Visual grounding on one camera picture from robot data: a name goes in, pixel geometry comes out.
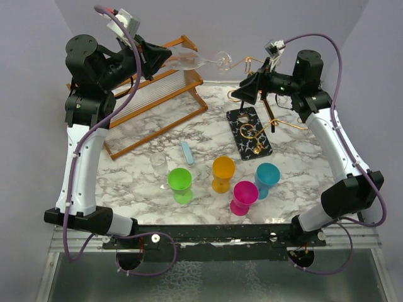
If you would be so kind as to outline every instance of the clear glass cup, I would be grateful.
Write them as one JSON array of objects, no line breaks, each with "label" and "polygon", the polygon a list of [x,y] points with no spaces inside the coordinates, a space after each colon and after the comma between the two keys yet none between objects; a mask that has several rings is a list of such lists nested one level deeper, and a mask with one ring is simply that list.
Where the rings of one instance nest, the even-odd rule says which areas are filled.
[{"label": "clear glass cup", "polygon": [[226,52],[219,52],[213,60],[203,58],[198,52],[182,47],[171,47],[172,56],[166,60],[165,64],[173,70],[193,70],[205,64],[213,64],[220,73],[230,69],[232,59]]},{"label": "clear glass cup", "polygon": [[154,174],[158,177],[158,186],[161,189],[169,189],[167,180],[168,162],[165,154],[161,152],[152,154],[150,157],[150,163],[154,170]]}]

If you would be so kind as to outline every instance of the clear glass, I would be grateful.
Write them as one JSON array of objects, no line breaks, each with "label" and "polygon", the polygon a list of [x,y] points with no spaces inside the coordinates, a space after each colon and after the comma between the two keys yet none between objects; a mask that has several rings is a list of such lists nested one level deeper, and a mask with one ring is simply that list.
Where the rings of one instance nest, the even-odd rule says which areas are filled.
[{"label": "clear glass", "polygon": [[[213,253],[212,260],[220,253]],[[337,247],[315,251],[312,269],[330,271],[340,267],[348,253],[349,250]],[[171,261],[168,256],[165,256],[166,262],[153,261],[152,254],[149,255],[150,259],[141,263],[136,271],[158,272]],[[60,253],[55,266],[53,282],[47,283],[52,285],[49,298],[41,301],[388,301],[371,249],[356,249],[345,271],[327,277],[300,272],[287,260],[184,260],[161,276],[126,277],[125,273],[116,272],[115,255],[108,252],[84,252],[80,265],[72,265]]]},{"label": "clear glass", "polygon": [[213,60],[203,58],[198,52],[182,47],[174,46],[169,48],[172,56],[166,60],[166,65],[174,70],[192,70],[205,64],[214,64],[219,72],[225,72],[230,69],[232,59],[226,52],[219,52]]},{"label": "clear glass", "polygon": [[169,189],[168,184],[168,162],[166,160],[165,154],[159,152],[154,153],[150,157],[150,163],[154,174],[158,177],[158,186],[161,189]]}]

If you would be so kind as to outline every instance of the green cup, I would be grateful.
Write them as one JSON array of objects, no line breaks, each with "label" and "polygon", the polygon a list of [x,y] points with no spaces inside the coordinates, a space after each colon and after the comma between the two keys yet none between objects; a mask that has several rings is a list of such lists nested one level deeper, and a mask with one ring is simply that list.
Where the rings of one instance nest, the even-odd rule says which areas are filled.
[{"label": "green cup", "polygon": [[184,168],[173,169],[168,175],[168,184],[177,203],[187,204],[193,199],[191,191],[191,174]]}]

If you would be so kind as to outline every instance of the marble surface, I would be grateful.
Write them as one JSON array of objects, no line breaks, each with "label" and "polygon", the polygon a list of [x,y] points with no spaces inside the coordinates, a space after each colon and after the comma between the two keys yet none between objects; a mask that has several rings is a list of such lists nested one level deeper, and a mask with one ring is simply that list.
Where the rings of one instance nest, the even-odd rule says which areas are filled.
[{"label": "marble surface", "polygon": [[[280,125],[276,132],[270,128],[266,134],[273,147],[273,154],[255,160],[242,161],[225,113],[237,109],[239,103],[227,99],[231,86],[200,86],[199,95],[208,104],[208,111],[177,126],[149,143],[134,149],[129,154],[112,161],[106,150],[101,153],[96,185],[97,204],[110,206],[113,211],[138,219],[141,224],[229,224],[229,223],[283,223],[319,202],[321,192],[333,184],[329,164],[322,153],[319,142],[310,131],[302,131]],[[290,100],[279,98],[280,104],[290,106]],[[297,123],[297,115],[275,105],[269,98],[277,118]],[[125,135],[143,135],[164,126],[166,115],[177,119],[177,115],[188,112],[194,105],[189,96],[181,96],[179,108],[171,107],[149,113],[141,124],[139,121],[127,123],[121,132]],[[255,105],[263,124],[268,115],[262,102]],[[123,143],[117,139],[114,143]],[[187,167],[181,141],[186,140],[193,152],[195,165]],[[173,199],[170,190],[158,188],[158,178],[154,175],[149,157],[154,152],[167,155],[169,169],[185,167],[193,176],[193,200],[180,205]],[[236,173],[228,193],[217,194],[211,188],[212,163],[218,156],[226,155],[236,163]],[[266,199],[257,201],[246,216],[231,213],[229,203],[232,188],[241,180],[253,181],[259,164],[271,162],[281,171],[280,182],[270,191]]]}]

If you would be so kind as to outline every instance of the yellow cup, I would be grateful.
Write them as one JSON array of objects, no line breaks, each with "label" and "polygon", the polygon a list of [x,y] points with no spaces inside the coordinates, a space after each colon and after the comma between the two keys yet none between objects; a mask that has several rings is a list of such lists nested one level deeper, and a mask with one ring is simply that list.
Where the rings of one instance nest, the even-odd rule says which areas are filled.
[{"label": "yellow cup", "polygon": [[235,173],[235,162],[228,156],[220,156],[213,163],[213,190],[223,194],[229,191]]}]

